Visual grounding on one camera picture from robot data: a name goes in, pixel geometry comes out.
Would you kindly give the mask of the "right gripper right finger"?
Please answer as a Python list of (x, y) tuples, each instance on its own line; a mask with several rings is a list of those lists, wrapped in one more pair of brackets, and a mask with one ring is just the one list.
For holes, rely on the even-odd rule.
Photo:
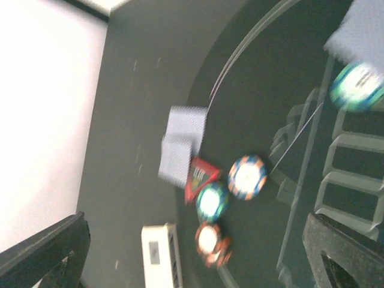
[(383, 245), (310, 213), (302, 235), (317, 287), (383, 287)]

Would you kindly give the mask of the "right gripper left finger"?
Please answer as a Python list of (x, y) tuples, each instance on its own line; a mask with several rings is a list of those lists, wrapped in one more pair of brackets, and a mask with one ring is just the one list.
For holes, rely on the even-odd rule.
[(1, 253), (1, 287), (83, 287), (89, 246), (84, 213), (70, 215)]

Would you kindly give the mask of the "purple chips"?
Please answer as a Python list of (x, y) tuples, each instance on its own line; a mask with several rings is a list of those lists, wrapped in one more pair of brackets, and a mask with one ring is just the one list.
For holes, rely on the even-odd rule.
[(264, 161), (257, 155), (245, 155), (231, 166), (227, 184), (229, 191), (241, 200), (255, 198), (268, 178)]

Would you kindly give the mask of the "red chips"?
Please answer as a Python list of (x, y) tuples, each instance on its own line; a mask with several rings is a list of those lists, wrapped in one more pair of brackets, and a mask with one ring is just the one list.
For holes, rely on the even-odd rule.
[(232, 255), (232, 239), (221, 232), (217, 223), (204, 221), (194, 237), (196, 251), (208, 268), (225, 265)]

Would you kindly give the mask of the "green chips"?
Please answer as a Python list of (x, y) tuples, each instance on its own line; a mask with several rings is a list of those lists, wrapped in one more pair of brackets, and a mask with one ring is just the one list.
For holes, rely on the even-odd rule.
[(329, 94), (339, 109), (364, 112), (383, 99), (383, 73), (367, 62), (349, 63), (335, 78)]
[(212, 182), (204, 186), (196, 200), (197, 215), (200, 221), (213, 223), (229, 207), (230, 193), (221, 182)]

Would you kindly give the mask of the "dealt card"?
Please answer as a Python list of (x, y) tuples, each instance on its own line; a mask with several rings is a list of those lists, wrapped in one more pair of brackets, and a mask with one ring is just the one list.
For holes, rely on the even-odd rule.
[(170, 108), (166, 134), (192, 140), (193, 154), (197, 155), (205, 132), (207, 107), (172, 106)]
[(383, 73), (383, 1), (353, 1), (324, 48), (345, 63), (366, 62)]
[(159, 178), (185, 188), (187, 184), (192, 153), (192, 141), (171, 134), (163, 136), (161, 141), (161, 159)]

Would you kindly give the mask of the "triangular red dealer button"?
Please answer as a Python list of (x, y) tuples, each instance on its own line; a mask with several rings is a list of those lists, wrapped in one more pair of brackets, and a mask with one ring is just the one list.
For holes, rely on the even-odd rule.
[(222, 170), (205, 160), (194, 157), (190, 164), (187, 177), (187, 184), (184, 190), (185, 203), (193, 203), (202, 188), (212, 182), (217, 181), (221, 176)]

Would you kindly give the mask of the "dealt card top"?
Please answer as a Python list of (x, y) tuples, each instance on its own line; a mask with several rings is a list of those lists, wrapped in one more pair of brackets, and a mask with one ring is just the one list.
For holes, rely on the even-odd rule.
[(383, 1), (353, 1), (324, 48), (345, 63), (366, 62), (383, 73)]

